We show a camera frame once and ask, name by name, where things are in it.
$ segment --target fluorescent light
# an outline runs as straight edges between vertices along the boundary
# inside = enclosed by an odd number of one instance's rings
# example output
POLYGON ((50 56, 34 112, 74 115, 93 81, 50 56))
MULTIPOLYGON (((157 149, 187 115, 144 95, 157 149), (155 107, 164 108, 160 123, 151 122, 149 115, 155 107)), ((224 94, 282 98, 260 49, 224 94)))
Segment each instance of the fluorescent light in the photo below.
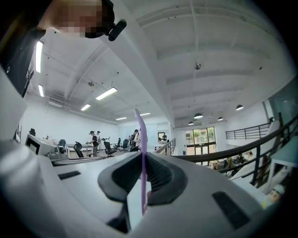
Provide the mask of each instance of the fluorescent light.
POLYGON ((85 111, 88 107, 90 107, 91 105, 90 104, 87 104, 87 105, 85 105, 81 110, 82 111, 85 111))
POLYGON ((145 115, 149 115, 150 113, 143 113, 143 114, 140 114, 140 116, 145 116, 145 115))
POLYGON ((35 54, 35 59, 36 59, 36 71, 41 72, 41 54, 42 54, 42 47, 43 43, 41 41, 38 41, 36 44, 36 54, 35 54))
POLYGON ((117 118, 116 120, 118 121, 118 120, 124 120, 124 119, 126 119, 127 117, 121 117, 121 118, 117 118))
POLYGON ((111 89, 107 90, 105 93, 99 95, 96 99, 97 100, 101 100, 107 96, 109 96, 110 94, 117 92, 117 89, 115 89, 114 87, 112 87, 111 89))
POLYGON ((38 89, 39 89, 39 94, 42 96, 42 97, 44 97, 44 95, 43 95, 43 90, 42 90, 42 85, 38 85, 38 89))

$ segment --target black cap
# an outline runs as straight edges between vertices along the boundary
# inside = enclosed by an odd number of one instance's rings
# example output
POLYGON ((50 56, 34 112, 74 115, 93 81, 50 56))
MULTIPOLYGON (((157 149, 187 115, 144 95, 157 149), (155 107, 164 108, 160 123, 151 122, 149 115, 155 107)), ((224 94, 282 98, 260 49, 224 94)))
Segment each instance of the black cap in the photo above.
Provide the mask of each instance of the black cap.
POLYGON ((97 38, 108 34, 114 27, 115 14, 114 4, 109 0, 102 0, 102 22, 100 26, 91 28, 91 32, 86 32, 86 38, 97 38))

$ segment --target window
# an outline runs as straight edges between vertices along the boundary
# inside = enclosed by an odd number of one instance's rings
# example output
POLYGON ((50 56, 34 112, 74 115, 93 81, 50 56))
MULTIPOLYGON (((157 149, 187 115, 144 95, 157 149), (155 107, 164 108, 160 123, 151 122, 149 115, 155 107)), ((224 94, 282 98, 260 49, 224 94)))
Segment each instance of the window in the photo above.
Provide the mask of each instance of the window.
POLYGON ((208 136, 207 136, 207 129, 195 129, 194 131, 194 137, 195 137, 195 144, 202 144, 208 142, 208 136))
POLYGON ((186 135, 186 144, 187 145, 193 145, 194 144, 194 134, 193 131, 185 131, 186 135))
POLYGON ((185 131, 187 155, 201 155, 216 152, 214 127, 185 131))
POLYGON ((215 142, 215 133, 214 133, 214 127, 208 127, 208 142, 215 142))

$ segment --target white cap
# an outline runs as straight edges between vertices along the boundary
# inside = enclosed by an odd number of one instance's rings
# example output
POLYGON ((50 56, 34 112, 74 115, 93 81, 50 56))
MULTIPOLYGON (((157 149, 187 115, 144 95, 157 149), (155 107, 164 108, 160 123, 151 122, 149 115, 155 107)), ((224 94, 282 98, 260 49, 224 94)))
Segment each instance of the white cap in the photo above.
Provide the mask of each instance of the white cap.
POLYGON ((280 195, 284 194, 284 187, 280 184, 276 185, 273 189, 276 190, 280 195))

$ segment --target doorway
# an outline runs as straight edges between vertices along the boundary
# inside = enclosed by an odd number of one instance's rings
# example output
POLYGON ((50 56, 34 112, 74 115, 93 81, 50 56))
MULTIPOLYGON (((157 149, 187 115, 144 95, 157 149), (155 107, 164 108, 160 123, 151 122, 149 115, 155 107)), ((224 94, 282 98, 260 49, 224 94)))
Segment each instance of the doorway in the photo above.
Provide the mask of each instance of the doorway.
POLYGON ((185 136, 187 155, 203 155, 216 152, 214 127, 187 130, 185 136))

